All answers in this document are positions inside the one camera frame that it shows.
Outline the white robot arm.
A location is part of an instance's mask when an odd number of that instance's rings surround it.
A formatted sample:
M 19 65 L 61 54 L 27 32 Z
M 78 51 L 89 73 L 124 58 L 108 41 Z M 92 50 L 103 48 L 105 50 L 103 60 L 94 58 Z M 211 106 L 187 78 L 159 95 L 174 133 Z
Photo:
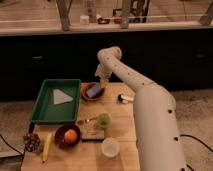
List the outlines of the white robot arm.
M 140 171 L 186 171 L 176 120 L 175 98 L 161 85 L 121 62 L 118 46 L 99 50 L 95 75 L 105 82 L 114 73 L 132 91 Z

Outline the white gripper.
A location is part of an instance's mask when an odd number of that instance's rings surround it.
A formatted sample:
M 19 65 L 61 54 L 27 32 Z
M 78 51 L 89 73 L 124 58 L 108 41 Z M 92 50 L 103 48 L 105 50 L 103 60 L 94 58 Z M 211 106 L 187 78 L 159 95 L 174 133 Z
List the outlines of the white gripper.
M 102 64 L 99 64 L 95 71 L 95 76 L 100 78 L 100 87 L 105 89 L 108 84 L 108 79 L 110 78 L 109 70 Z

